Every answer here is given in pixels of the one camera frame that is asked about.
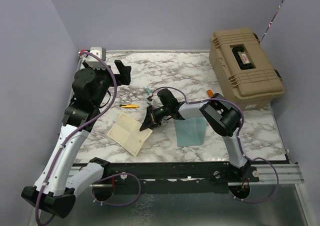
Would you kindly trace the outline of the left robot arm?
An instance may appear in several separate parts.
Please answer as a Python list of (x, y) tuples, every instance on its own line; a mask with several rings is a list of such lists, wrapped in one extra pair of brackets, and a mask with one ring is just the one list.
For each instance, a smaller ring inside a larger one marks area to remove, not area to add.
[(111, 69), (94, 68), (88, 64), (75, 73), (73, 96), (64, 112), (52, 155), (37, 181), (22, 190), (22, 198), (30, 205), (65, 218), (76, 197), (91, 183), (105, 183), (110, 179), (110, 170), (106, 168), (109, 162), (98, 158), (91, 160), (73, 179), (68, 175), (80, 147), (102, 115), (100, 106), (109, 88), (131, 82), (131, 66), (125, 66), (120, 60), (114, 63), (119, 71), (117, 74)]

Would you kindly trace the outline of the cream letter paper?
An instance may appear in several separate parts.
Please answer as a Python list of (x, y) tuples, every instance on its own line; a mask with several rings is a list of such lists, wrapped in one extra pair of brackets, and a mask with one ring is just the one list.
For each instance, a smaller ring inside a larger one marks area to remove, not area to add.
[(151, 129), (140, 131), (141, 126), (142, 124), (130, 115), (121, 113), (107, 135), (131, 155), (137, 156), (144, 142), (152, 134)]

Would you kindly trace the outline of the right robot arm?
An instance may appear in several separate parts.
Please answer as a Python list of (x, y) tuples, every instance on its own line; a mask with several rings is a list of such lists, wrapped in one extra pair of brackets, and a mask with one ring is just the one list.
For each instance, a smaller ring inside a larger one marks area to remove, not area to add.
[(248, 175), (249, 160), (244, 155), (239, 132), (244, 123), (244, 115), (240, 107), (228, 101), (219, 93), (199, 102), (179, 102), (172, 92), (162, 88), (157, 92), (162, 106), (155, 108), (149, 105), (140, 131), (161, 126), (165, 117), (174, 120), (204, 118), (213, 131), (223, 138), (229, 155), (230, 177), (234, 181), (242, 181)]

